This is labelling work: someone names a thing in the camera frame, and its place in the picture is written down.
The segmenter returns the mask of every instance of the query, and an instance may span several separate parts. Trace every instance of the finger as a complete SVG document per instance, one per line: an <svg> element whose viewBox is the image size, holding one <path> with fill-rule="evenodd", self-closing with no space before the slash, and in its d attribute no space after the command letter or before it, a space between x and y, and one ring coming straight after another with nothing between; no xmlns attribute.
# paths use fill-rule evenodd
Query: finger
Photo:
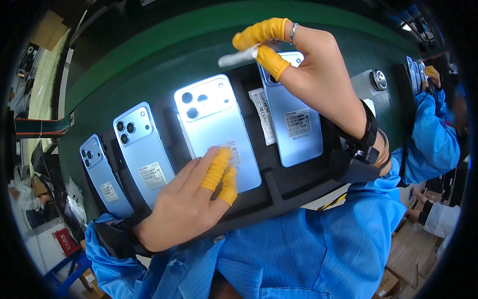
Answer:
<svg viewBox="0 0 478 299"><path fill-rule="evenodd" d="M222 199L223 201L227 202L230 206L232 206L232 203L238 196L236 174L237 171L233 166L226 168L222 178L222 190L217 197L218 199Z"/></svg>
<svg viewBox="0 0 478 299"><path fill-rule="evenodd" d="M176 177L171 182L169 182L167 186L168 189L174 190L176 192L181 190L187 179L191 175L191 172L193 172L193 170L199 164L199 161L201 161L201 157L189 161L189 163L186 164L183 169L181 169L181 171L176 175Z"/></svg>
<svg viewBox="0 0 478 299"><path fill-rule="evenodd" d="M284 26L289 19L271 18L236 33L232 38L232 45L239 51L244 51L255 44L261 44L270 39L285 41Z"/></svg>
<svg viewBox="0 0 478 299"><path fill-rule="evenodd" d="M279 54L268 46L262 44L257 47L257 62L269 73L276 81L279 81L282 72L291 65L290 62L285 61Z"/></svg>
<svg viewBox="0 0 478 299"><path fill-rule="evenodd" d="M214 224L224 216L230 207L229 203L219 198L209 201L209 217L215 220Z"/></svg>
<svg viewBox="0 0 478 299"><path fill-rule="evenodd" d="M206 154L202 157L196 168L194 168L194 170L191 172L191 175L184 184L182 191L187 192L189 195L194 195L197 192L218 152L219 149L216 146L213 146L207 150Z"/></svg>
<svg viewBox="0 0 478 299"><path fill-rule="evenodd" d="M199 190L200 192L204 192L204 190L201 190L203 188L206 188L212 192L216 190L216 187L219 184L219 181L221 180L224 170L226 170L231 157L232 152L230 148L226 146L219 149L217 156L214 158L204 176L203 181L200 184L200 187L202 187Z"/></svg>
<svg viewBox="0 0 478 299"><path fill-rule="evenodd" d="M428 77L434 77L435 76L435 68L433 66L425 66L425 75Z"/></svg>

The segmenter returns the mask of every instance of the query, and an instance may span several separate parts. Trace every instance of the plastic bag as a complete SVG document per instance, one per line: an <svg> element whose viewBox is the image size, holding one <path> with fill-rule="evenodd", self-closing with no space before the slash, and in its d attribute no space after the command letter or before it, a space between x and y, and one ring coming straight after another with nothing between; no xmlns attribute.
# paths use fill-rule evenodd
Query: plastic bag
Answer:
<svg viewBox="0 0 478 299"><path fill-rule="evenodd" d="M87 215L85 206L83 205L83 195L78 186L69 178L69 182L65 184L66 188L66 205L65 215L72 220L76 220L79 227L86 225Z"/></svg>

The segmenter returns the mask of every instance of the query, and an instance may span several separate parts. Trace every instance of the hand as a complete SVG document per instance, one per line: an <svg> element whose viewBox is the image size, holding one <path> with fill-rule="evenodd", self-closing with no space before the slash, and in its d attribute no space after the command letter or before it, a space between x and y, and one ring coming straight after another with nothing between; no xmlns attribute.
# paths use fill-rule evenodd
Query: hand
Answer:
<svg viewBox="0 0 478 299"><path fill-rule="evenodd" d="M239 51L244 51L270 39L288 42L292 27L293 23L288 19L272 18L237 33L232 44ZM294 96L349 135L362 139L367 116L353 90L333 35L297 26L293 44L305 56L299 67L291 66L266 45L258 47L256 60Z"/></svg>
<svg viewBox="0 0 478 299"><path fill-rule="evenodd" d="M425 66L425 75L432 79L432 82L436 87L442 87L442 83L440 82L440 73L433 66Z"/></svg>
<svg viewBox="0 0 478 299"><path fill-rule="evenodd" d="M422 80L422 92L425 91L428 88L428 82L425 80Z"/></svg>
<svg viewBox="0 0 478 299"><path fill-rule="evenodd" d="M158 252L182 244L221 219L237 197L236 170L227 167L231 156L228 147L211 147L161 189L151 215L133 228L146 249ZM222 190L211 201L221 178Z"/></svg>

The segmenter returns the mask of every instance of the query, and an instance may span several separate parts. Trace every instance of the striped fabric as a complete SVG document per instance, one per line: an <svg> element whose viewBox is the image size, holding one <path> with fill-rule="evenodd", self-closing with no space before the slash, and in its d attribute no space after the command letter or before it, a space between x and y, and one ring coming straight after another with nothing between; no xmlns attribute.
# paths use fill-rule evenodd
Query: striped fabric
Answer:
<svg viewBox="0 0 478 299"><path fill-rule="evenodd" d="M100 288L113 298L207 299L214 271L244 299L370 299L387 261L391 233L406 208L399 202L398 163L383 178L349 187L344 205L295 209L153 257L117 260L98 245L92 224L87 255ZM109 221L104 214L97 221Z"/></svg>

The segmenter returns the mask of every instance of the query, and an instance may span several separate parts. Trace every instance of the label sticker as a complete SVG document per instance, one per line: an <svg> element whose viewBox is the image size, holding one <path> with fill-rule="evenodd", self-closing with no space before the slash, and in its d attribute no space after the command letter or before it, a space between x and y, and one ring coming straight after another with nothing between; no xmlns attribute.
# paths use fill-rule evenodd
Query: label sticker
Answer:
<svg viewBox="0 0 478 299"><path fill-rule="evenodd" d="M101 192L103 192L103 195L105 196L107 202L111 202L119 198L111 182L103 184L99 186L99 188L101 189Z"/></svg>
<svg viewBox="0 0 478 299"><path fill-rule="evenodd" d="M93 280L95 280L95 276L93 274L88 274L85 279L87 282L91 283Z"/></svg>
<svg viewBox="0 0 478 299"><path fill-rule="evenodd" d="M287 123L289 137L295 137L312 131L308 108L287 112L285 114L285 122Z"/></svg>
<svg viewBox="0 0 478 299"><path fill-rule="evenodd" d="M161 186L164 186L168 183L164 177L161 167L159 166L159 162L146 165L138 170L140 171L141 177L143 178L146 187L151 190L157 190Z"/></svg>
<svg viewBox="0 0 478 299"><path fill-rule="evenodd" d="M266 145L275 143L275 131L272 123L271 111L269 105L267 105L266 96L264 94L264 88L258 88L249 91L249 98L256 106L257 113L261 119L262 131L264 132L264 139Z"/></svg>
<svg viewBox="0 0 478 299"><path fill-rule="evenodd" d="M240 157L239 149L237 146L237 142L235 140L220 144L219 147L227 146L232 151L232 158L229 160L228 166L237 166L242 163L242 159Z"/></svg>

